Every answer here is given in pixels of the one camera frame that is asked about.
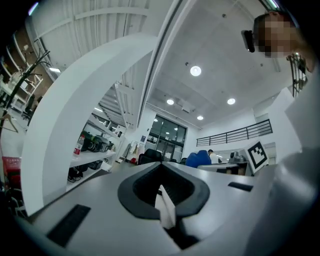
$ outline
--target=white column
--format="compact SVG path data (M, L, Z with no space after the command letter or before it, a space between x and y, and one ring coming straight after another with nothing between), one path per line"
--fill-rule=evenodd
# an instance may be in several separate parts
M49 88L22 150L21 186L28 215L66 192L73 150L94 107L156 43L157 37L143 33L113 40L75 61Z

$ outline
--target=office chair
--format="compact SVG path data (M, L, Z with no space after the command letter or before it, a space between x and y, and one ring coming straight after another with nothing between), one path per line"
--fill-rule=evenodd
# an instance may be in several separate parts
M32 104L34 103L34 101L35 101L35 95L32 94L32 95L30 96L30 99L29 99L29 101L28 101L28 104L27 104L26 107L25 107L25 110L24 110L23 113L22 113L23 120L24 120L24 119L30 119L30 118L31 118L31 116L32 116L31 107L32 107Z
M187 161L187 158L184 157L184 158L181 159L180 164L185 166L186 165L186 161Z
M162 162L162 155L160 152L149 148L144 154L139 155L138 166L152 162Z

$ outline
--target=ceiling vent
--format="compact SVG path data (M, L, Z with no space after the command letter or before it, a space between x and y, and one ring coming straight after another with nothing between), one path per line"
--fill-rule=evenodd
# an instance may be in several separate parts
M187 103L184 103L182 106L182 111L186 112L186 113L190 113L190 106Z

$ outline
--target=black slot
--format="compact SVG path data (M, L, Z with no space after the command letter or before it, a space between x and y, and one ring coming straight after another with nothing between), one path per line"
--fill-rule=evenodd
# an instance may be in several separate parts
M241 184L241 183L237 183L237 182L230 182L228 184L228 186L232 187L232 188L239 189L239 190L247 191L247 192L250 192L252 190L252 188L254 187L251 185Z
M182 250L199 242L195 236L187 235L182 221L177 221L175 227L170 229L164 228L164 230Z
M48 233L47 237L56 244L65 247L71 236L76 232L91 208L77 204Z
M175 205L177 219L197 214L210 194L208 185L201 179L176 167L155 162L126 178L118 188L118 199L135 217L159 220L160 212L155 203L160 185Z

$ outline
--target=glass door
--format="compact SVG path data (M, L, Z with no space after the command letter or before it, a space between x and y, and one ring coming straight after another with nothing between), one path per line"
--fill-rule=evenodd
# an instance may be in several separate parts
M170 161L173 159L175 146L173 143L160 139L155 150L162 154L163 161Z

